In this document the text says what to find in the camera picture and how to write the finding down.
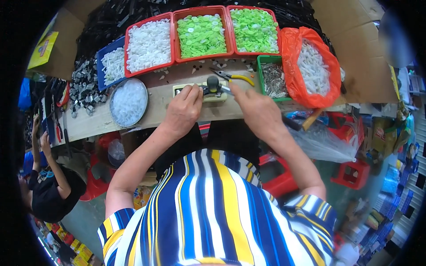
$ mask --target round metal tray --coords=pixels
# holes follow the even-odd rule
[[[138,82],[140,82],[141,84],[142,84],[142,88],[143,88],[143,90],[144,90],[144,92],[145,92],[145,94],[146,94],[146,97],[147,97],[147,102],[145,103],[145,110],[144,110],[144,112],[142,113],[142,114],[140,114],[140,117],[139,117],[139,119],[135,122],[135,123],[133,123],[133,124],[131,124],[131,125],[122,125],[122,124],[120,124],[118,121],[116,121],[115,119],[114,119],[114,117],[112,116],[112,112],[111,112],[111,103],[114,101],[114,95],[115,95],[115,92],[117,91],[117,89],[118,88],[120,88],[120,87],[122,87],[122,86],[124,86],[124,84],[127,82],[127,81],[129,81],[129,80],[137,80]],[[149,103],[149,101],[150,101],[150,97],[149,97],[149,95],[148,95],[148,90],[147,90],[147,87],[145,86],[145,84],[142,82],[142,81],[140,81],[140,80],[138,80],[137,78],[129,78],[129,79],[126,79],[126,80],[123,80],[123,81],[121,81],[115,88],[114,88],[114,90],[112,91],[112,93],[111,93],[111,100],[109,101],[109,114],[111,115],[111,118],[112,118],[112,120],[115,122],[115,123],[117,123],[119,126],[122,126],[122,127],[131,127],[131,126],[133,126],[133,125],[135,125],[135,124],[137,124],[140,120],[141,120],[141,118],[142,117],[144,117],[144,115],[145,115],[145,113],[147,112],[147,109],[148,109],[148,103]]]

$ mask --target green plastic tray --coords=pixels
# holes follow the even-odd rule
[[[260,87],[262,88],[262,94],[266,95],[265,83],[263,81],[263,73],[262,73],[262,69],[260,68],[261,63],[275,63],[277,65],[282,66],[282,58],[281,58],[281,56],[277,56],[277,55],[260,55],[260,56],[257,57],[257,72],[259,73]],[[291,100],[290,97],[272,98],[272,99],[273,99],[274,102],[282,102],[282,101]]]

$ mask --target metal pins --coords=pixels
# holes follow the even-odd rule
[[[261,63],[265,93],[271,98],[288,97],[282,66],[274,63]]]

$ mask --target orange plastic bag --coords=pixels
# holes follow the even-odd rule
[[[330,91],[325,97],[320,94],[308,94],[302,73],[297,66],[303,38],[315,45],[322,55],[324,64],[328,65],[330,72]],[[290,97],[307,108],[326,108],[333,105],[340,95],[340,64],[337,58],[330,52],[328,46],[313,29],[306,27],[283,28],[281,30],[282,40],[282,69],[285,74],[285,83]]]

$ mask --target black shirt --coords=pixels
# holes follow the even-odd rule
[[[32,190],[33,214],[36,218],[48,223],[62,220],[86,191],[86,184],[77,173],[61,165],[60,168],[71,187],[71,193],[65,200],[59,195],[59,185],[50,166],[42,169],[40,173],[33,170],[28,182],[28,188]]]

